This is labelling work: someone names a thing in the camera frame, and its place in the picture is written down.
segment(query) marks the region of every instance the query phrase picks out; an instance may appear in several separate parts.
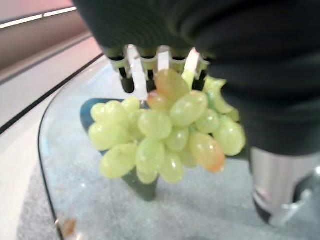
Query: glass tabletop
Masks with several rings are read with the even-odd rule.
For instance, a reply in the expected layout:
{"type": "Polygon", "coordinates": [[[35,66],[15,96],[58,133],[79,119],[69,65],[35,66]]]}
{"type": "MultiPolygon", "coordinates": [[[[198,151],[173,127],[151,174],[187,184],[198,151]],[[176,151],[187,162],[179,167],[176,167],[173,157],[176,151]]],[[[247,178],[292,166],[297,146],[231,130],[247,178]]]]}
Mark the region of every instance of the glass tabletop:
{"type": "MultiPolygon", "coordinates": [[[[160,53],[166,68],[167,53],[160,53]]],[[[228,159],[222,173],[186,169],[179,184],[159,179],[154,201],[145,202],[121,179],[99,171],[101,154],[81,125],[80,109],[94,98],[147,97],[145,77],[129,49],[133,94],[102,57],[68,83],[46,110],[39,155],[52,213],[62,240],[318,240],[320,192],[284,227],[258,217],[246,161],[228,159]]]]}

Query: bunch of grapes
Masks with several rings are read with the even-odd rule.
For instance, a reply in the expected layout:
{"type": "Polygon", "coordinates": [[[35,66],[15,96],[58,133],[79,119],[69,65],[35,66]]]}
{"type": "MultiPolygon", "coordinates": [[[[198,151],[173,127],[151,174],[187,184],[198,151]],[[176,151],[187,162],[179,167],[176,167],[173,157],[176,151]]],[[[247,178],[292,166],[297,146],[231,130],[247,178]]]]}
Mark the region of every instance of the bunch of grapes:
{"type": "Polygon", "coordinates": [[[140,109],[136,97],[92,107],[95,123],[88,134],[97,150],[109,150],[100,165],[105,177],[120,178],[135,168],[144,184],[159,175],[176,184],[184,166],[217,173],[225,155],[240,153],[245,135],[237,110],[220,93],[224,81],[208,78],[203,91],[194,91],[187,80],[171,69],[159,71],[156,90],[147,97],[150,109],[140,109]]]}

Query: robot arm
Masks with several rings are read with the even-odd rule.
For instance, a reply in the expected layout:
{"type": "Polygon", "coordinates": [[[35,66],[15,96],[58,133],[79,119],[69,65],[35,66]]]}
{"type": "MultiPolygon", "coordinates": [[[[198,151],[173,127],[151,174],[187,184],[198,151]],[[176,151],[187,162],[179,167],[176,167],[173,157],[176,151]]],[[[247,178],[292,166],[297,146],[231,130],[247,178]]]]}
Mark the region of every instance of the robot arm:
{"type": "Polygon", "coordinates": [[[250,151],[253,199],[263,220],[286,222],[310,196],[320,165],[320,3],[315,0],[73,0],[105,55],[134,83],[126,46],[138,48],[155,89],[157,47],[170,65],[201,53],[204,76],[227,79],[222,93],[241,116],[250,151]]]}

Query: gray carpet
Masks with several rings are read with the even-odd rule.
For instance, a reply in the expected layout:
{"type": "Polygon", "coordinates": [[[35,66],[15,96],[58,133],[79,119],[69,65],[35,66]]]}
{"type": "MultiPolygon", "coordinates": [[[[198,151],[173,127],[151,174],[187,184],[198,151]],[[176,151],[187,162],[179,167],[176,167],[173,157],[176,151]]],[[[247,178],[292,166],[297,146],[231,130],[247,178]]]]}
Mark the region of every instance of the gray carpet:
{"type": "Polygon", "coordinates": [[[39,164],[31,176],[16,239],[59,240],[39,164]]]}

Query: green grape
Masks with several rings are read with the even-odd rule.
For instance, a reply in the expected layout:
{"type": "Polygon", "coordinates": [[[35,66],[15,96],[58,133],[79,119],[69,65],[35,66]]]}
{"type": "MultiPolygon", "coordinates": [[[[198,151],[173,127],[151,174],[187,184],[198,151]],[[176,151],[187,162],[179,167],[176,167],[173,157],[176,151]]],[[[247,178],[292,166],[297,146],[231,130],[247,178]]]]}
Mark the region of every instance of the green grape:
{"type": "Polygon", "coordinates": [[[164,155],[164,162],[159,170],[160,176],[169,184],[176,184],[184,177],[184,167],[176,152],[167,150],[164,155]]]}
{"type": "Polygon", "coordinates": [[[171,151],[178,152],[187,145],[188,138],[188,127],[174,127],[170,135],[164,140],[164,143],[171,151]]]}
{"type": "Polygon", "coordinates": [[[140,109],[140,100],[135,96],[128,97],[121,103],[128,114],[140,109]]]}
{"type": "Polygon", "coordinates": [[[136,165],[137,146],[134,143],[121,144],[113,147],[102,158],[100,171],[109,178],[121,178],[136,165]]]}
{"type": "Polygon", "coordinates": [[[159,94],[175,102],[190,92],[186,81],[173,69],[159,71],[154,78],[159,94]]]}
{"type": "Polygon", "coordinates": [[[162,142],[145,138],[135,155],[137,170],[142,173],[153,173],[160,169],[165,160],[165,147],[162,142]]]}
{"type": "Polygon", "coordinates": [[[141,116],[142,113],[144,113],[146,110],[145,109],[139,109],[132,111],[131,113],[128,114],[129,117],[129,133],[132,136],[132,138],[136,141],[141,141],[142,139],[145,138],[145,135],[139,130],[138,127],[138,120],[141,116]]]}
{"type": "Polygon", "coordinates": [[[211,134],[219,127],[219,115],[211,109],[207,109],[204,114],[195,122],[199,132],[211,134]]]}
{"type": "Polygon", "coordinates": [[[238,110],[235,109],[235,108],[232,109],[231,112],[228,112],[226,115],[227,115],[229,118],[231,118],[232,121],[234,121],[234,122],[239,122],[239,121],[240,121],[239,112],[238,112],[238,110]]]}
{"type": "Polygon", "coordinates": [[[89,138],[95,149],[104,151],[113,148],[118,144],[130,142],[128,131],[117,124],[94,123],[88,131],[89,138]]]}
{"type": "Polygon", "coordinates": [[[138,169],[136,170],[136,174],[138,176],[138,179],[140,182],[143,184],[152,184],[158,177],[158,172],[153,171],[153,172],[142,172],[139,171],[138,169]]]}
{"type": "Polygon", "coordinates": [[[97,103],[95,104],[91,110],[90,114],[92,119],[98,123],[102,122],[107,119],[106,112],[105,112],[105,104],[104,103],[97,103]]]}
{"type": "Polygon", "coordinates": [[[227,156],[239,154],[246,144],[242,127],[226,115],[221,116],[213,136],[227,156]]]}
{"type": "Polygon", "coordinates": [[[191,91],[192,84],[194,83],[194,79],[195,79],[195,72],[185,69],[184,72],[182,73],[182,78],[185,80],[186,84],[189,87],[189,90],[191,91]]]}
{"type": "Polygon", "coordinates": [[[190,136],[189,148],[197,162],[209,172],[223,170],[226,157],[210,135],[195,131],[190,136]]]}
{"type": "Polygon", "coordinates": [[[161,140],[170,135],[172,123],[166,114],[155,110],[147,110],[141,114],[138,127],[147,137],[161,140]]]}
{"type": "Polygon", "coordinates": [[[121,125],[126,129],[129,128],[129,118],[127,112],[119,101],[108,101],[104,106],[104,111],[108,122],[121,125]]]}
{"type": "Polygon", "coordinates": [[[186,146],[183,150],[179,151],[178,154],[182,164],[187,168],[195,168],[198,165],[197,160],[190,152],[188,146],[186,146]]]}
{"type": "Polygon", "coordinates": [[[156,90],[148,94],[146,102],[151,109],[165,113],[170,111],[173,105],[172,101],[167,99],[164,95],[159,94],[156,90]]]}
{"type": "Polygon", "coordinates": [[[201,91],[191,91],[180,98],[171,108],[170,118],[174,126],[187,127],[207,110],[208,99],[201,91]]]}

